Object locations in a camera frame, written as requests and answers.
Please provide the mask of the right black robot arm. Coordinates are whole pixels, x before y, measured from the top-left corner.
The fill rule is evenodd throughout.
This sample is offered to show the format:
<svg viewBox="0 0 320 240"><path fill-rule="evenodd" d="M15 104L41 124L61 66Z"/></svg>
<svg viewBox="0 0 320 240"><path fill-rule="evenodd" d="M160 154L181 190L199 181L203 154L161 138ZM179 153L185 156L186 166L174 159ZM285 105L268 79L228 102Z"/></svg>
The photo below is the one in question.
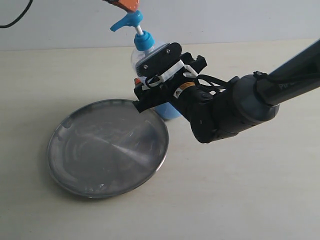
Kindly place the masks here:
<svg viewBox="0 0 320 240"><path fill-rule="evenodd" d="M140 59L133 103L139 112L170 103L203 144L227 139L272 120L280 104L320 86L320 44L315 42L271 73L255 71L229 81L202 74L203 56L193 58L168 43Z"/></svg>

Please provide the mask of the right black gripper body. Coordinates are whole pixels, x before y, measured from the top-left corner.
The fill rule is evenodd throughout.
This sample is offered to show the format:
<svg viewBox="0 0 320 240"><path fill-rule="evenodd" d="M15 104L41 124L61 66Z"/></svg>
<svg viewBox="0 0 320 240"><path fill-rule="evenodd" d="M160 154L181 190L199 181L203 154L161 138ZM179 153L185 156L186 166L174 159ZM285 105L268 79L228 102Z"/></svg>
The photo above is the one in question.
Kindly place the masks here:
<svg viewBox="0 0 320 240"><path fill-rule="evenodd" d="M178 98L178 91L183 85L195 86L195 79L207 66L203 56L193 59L189 52L180 55L180 60L164 73L152 77L143 77L135 85L134 93L138 98L133 105L139 112L155 108L161 104L169 103L172 98Z"/></svg>

